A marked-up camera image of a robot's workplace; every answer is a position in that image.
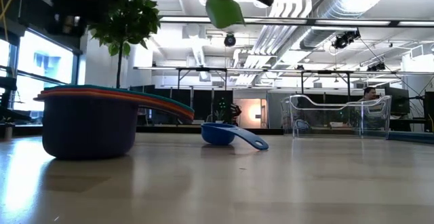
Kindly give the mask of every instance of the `green object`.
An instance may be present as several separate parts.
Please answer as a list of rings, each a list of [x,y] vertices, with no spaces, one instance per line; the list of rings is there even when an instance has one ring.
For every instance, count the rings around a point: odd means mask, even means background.
[[[245,25],[241,8],[234,0],[207,0],[205,8],[211,23],[218,29],[233,24]]]
[[[122,56],[129,56],[130,44],[146,47],[145,39],[160,28],[157,2],[151,0],[119,0],[110,6],[106,18],[89,25],[92,37],[108,46],[110,56],[118,55],[116,88],[120,88]]]

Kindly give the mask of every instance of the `person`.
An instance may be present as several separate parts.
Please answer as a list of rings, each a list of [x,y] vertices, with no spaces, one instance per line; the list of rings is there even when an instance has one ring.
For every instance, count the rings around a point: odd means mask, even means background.
[[[377,91],[373,87],[367,87],[363,91],[363,98],[359,102],[377,99]]]
[[[377,99],[377,91],[373,87],[367,87],[363,91],[363,98],[359,102],[371,101]],[[364,122],[364,128],[368,130],[379,130],[382,128],[383,119],[381,114],[373,114],[380,112],[383,105],[374,105],[362,108],[365,113],[364,115],[357,115],[359,122]]]

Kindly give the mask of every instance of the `clear plastic container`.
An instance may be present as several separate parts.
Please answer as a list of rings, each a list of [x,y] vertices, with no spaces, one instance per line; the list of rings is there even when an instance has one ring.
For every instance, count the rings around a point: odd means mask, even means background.
[[[380,137],[389,131],[391,97],[346,104],[318,104],[308,96],[282,100],[282,125],[293,137]]]

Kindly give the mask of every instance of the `orange stripe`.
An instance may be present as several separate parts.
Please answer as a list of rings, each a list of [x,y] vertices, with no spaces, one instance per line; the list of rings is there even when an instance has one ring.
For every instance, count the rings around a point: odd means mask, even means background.
[[[101,93],[97,93],[97,92],[50,92],[50,93],[45,93],[45,94],[39,94],[37,99],[41,99],[41,98],[46,98],[52,95],[69,95],[69,96],[96,96],[96,97],[105,97],[105,98],[119,98],[122,100],[132,100],[132,101],[136,101],[136,102],[145,102],[146,105],[152,104],[152,105],[158,105],[159,103],[157,102],[153,102],[153,101],[148,101],[147,99],[143,99],[143,98],[131,98],[131,97],[126,97],[126,96],[118,96],[118,95],[112,95],[112,94],[101,94]],[[168,109],[171,109],[175,112],[179,112],[179,114],[181,115],[185,115],[187,116],[189,119],[193,119],[194,118],[194,114],[192,113],[185,113],[183,111],[181,111],[180,109],[177,108],[173,108],[173,107],[167,107]],[[161,109],[161,107],[153,107],[153,109],[158,109],[158,110],[164,110]]]
[[[176,107],[179,108],[180,110],[184,111],[184,113],[194,113],[192,111],[186,110],[184,108],[182,108],[181,106],[172,103],[172,102],[167,102],[158,98],[153,98],[150,96],[146,96],[146,95],[138,95],[138,94],[127,94],[127,93],[123,93],[123,92],[116,92],[116,91],[110,91],[110,90],[99,90],[99,89],[94,89],[94,88],[56,88],[55,90],[47,90],[47,91],[42,91],[42,94],[51,94],[53,92],[96,92],[99,94],[113,94],[113,95],[118,95],[118,96],[125,96],[125,97],[132,97],[132,98],[146,98],[147,100],[152,100],[154,102],[158,102],[160,104],[164,104],[167,105],[169,107]]]

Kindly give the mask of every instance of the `table surface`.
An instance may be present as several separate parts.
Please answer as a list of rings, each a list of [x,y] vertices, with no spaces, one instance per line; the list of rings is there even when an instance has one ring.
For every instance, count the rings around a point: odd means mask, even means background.
[[[118,159],[66,162],[0,143],[0,223],[432,224],[434,147],[383,140],[137,134]]]

